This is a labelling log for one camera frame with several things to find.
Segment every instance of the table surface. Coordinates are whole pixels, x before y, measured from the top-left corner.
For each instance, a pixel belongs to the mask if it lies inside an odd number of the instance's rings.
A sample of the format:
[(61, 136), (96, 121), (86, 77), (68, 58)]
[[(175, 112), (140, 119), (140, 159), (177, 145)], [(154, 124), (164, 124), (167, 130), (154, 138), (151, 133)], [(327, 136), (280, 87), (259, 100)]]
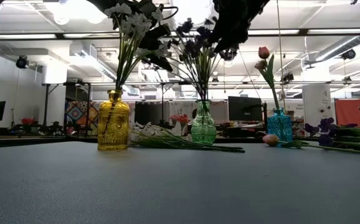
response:
[(0, 148), (0, 223), (360, 223), (360, 155)]

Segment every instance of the vase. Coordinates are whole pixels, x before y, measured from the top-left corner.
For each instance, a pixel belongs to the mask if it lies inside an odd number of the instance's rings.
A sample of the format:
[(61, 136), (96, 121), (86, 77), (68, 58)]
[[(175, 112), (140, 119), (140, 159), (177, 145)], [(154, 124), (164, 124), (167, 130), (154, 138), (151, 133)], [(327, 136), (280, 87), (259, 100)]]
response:
[(284, 115), (284, 109), (274, 110), (274, 116), (267, 118), (268, 134), (275, 134), (280, 141), (292, 141), (291, 117)]
[(128, 147), (129, 105), (122, 102), (121, 90), (108, 90), (110, 100), (98, 110), (98, 150), (122, 151)]
[(210, 105), (210, 101), (197, 102), (197, 116), (191, 128), (193, 142), (212, 144), (216, 139), (215, 121), (209, 112)]

